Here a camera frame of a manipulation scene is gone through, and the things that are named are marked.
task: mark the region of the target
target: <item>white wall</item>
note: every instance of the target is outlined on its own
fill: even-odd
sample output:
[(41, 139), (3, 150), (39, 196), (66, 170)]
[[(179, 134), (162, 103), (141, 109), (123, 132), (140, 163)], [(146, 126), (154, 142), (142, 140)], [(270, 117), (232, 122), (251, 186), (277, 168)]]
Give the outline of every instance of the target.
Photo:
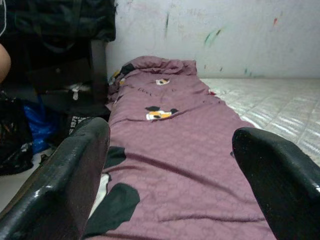
[(135, 57), (155, 55), (196, 60), (202, 78), (320, 78), (320, 0), (117, 3), (109, 76)]

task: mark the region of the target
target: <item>quilted mattress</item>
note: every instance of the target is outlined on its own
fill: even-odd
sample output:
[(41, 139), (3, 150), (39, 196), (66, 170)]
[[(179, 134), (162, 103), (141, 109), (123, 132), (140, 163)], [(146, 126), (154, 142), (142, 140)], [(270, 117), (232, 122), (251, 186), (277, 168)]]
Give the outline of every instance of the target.
[(298, 145), (320, 166), (320, 79), (201, 79), (242, 120)]

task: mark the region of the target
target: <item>person's arm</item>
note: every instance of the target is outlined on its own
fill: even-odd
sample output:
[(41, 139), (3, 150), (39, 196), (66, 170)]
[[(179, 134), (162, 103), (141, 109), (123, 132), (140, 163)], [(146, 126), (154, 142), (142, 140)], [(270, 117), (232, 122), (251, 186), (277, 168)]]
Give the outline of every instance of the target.
[(0, 83), (6, 78), (10, 70), (10, 66), (11, 66), (10, 56), (6, 51), (6, 49), (4, 48), (4, 46), (0, 44)]

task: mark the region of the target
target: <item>purple sheet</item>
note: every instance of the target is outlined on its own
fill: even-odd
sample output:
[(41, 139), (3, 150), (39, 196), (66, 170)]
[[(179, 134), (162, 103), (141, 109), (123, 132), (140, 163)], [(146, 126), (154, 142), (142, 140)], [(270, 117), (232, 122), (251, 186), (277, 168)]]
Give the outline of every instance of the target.
[(126, 160), (104, 171), (108, 189), (125, 183), (141, 200), (130, 221), (92, 239), (274, 240), (230, 154), (234, 131), (251, 125), (209, 93), (195, 61), (130, 63), (111, 89), (109, 120), (110, 145)]

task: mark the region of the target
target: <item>mattress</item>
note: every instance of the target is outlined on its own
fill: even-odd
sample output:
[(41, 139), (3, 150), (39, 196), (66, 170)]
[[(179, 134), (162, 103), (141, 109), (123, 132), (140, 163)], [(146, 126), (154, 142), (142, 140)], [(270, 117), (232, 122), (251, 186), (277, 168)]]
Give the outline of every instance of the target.
[(320, 166), (320, 79), (201, 79), (240, 118), (295, 143)]

